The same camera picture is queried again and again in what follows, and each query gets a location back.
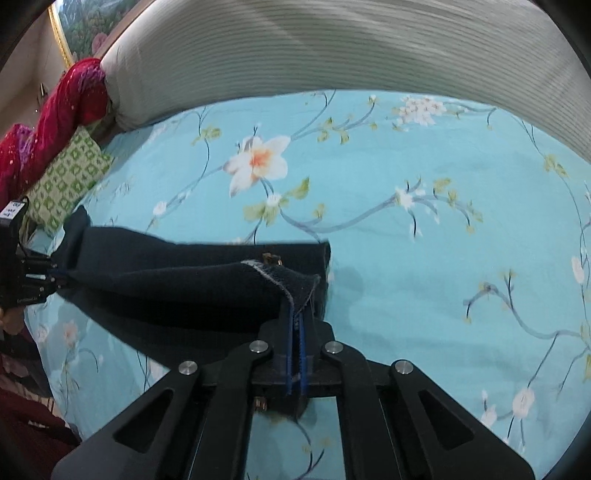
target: pink fabric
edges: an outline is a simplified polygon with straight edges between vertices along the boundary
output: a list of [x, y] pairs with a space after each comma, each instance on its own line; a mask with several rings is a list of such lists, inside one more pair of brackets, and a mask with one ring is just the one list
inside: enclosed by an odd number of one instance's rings
[[41, 109], [37, 127], [16, 124], [0, 142], [0, 209], [39, 181], [79, 126], [103, 118], [107, 103], [100, 60], [72, 66]]

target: metal screw head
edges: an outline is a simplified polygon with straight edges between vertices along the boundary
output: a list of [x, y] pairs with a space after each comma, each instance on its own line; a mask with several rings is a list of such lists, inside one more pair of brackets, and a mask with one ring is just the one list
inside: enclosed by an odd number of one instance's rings
[[324, 348], [328, 353], [341, 353], [343, 351], [343, 344], [333, 340], [332, 342], [326, 342]]
[[401, 375], [408, 375], [414, 369], [412, 363], [408, 360], [398, 360], [398, 362], [394, 364], [394, 368]]
[[267, 351], [269, 344], [264, 340], [255, 340], [250, 347], [252, 353], [263, 353]]
[[178, 371], [183, 375], [193, 375], [197, 371], [197, 364], [193, 360], [185, 360], [178, 366]]

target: pillow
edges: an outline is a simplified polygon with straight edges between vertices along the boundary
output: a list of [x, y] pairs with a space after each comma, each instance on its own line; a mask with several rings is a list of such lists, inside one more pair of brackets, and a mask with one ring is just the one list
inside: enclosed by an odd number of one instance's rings
[[105, 175], [113, 157], [101, 152], [88, 131], [80, 127], [70, 144], [51, 162], [29, 191], [27, 216], [55, 235], [79, 200]]
[[504, 108], [591, 161], [591, 80], [528, 0], [156, 1], [100, 65], [123, 130], [229, 99], [394, 90]]

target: bedsheet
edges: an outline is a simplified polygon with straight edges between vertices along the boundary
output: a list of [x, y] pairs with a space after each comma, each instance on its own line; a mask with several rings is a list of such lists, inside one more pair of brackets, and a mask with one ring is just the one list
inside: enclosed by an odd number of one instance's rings
[[[328, 239], [336, 337], [418, 365], [537, 478], [586, 418], [591, 167], [537, 128], [456, 99], [324, 91], [193, 109], [107, 151], [113, 167], [82, 201], [95, 225]], [[27, 325], [82, 438], [165, 374], [57, 296]], [[254, 418], [245, 479], [296, 478], [344, 478], [334, 399], [298, 423]]]

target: maroon cloth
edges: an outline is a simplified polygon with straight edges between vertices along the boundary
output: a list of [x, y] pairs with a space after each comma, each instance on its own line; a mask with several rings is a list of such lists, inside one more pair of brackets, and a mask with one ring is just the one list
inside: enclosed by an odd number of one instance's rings
[[62, 77], [35, 129], [16, 124], [0, 142], [0, 209], [37, 182], [76, 129], [106, 115], [108, 96], [99, 59], [84, 59]]
[[79, 444], [64, 421], [47, 407], [5, 390], [0, 390], [0, 421], [10, 441], [42, 478], [49, 479], [57, 462]]

